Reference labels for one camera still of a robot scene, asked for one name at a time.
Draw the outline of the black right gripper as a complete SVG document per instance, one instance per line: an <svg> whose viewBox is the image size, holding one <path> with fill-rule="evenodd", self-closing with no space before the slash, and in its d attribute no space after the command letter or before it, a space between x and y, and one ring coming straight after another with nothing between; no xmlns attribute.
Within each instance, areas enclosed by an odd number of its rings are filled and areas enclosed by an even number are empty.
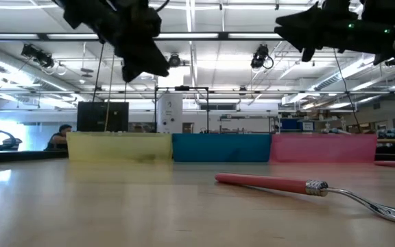
<svg viewBox="0 0 395 247"><path fill-rule="evenodd" d="M275 32L309 62L323 46L370 54L388 54L395 40L395 1L362 1L360 14L350 10L349 1L316 2L308 10L280 16Z"/></svg>

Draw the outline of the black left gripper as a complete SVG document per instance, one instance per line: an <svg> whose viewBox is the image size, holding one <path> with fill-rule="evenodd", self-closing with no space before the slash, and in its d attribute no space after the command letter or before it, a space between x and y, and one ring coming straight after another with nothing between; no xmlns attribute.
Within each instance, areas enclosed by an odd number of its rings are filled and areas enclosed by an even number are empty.
<svg viewBox="0 0 395 247"><path fill-rule="evenodd" d="M94 17L88 26L102 42L122 45L125 39L151 40L160 34L161 17L147 0L95 1ZM136 45L121 67L123 81L129 83L142 72L166 77L169 63L155 43Z"/></svg>

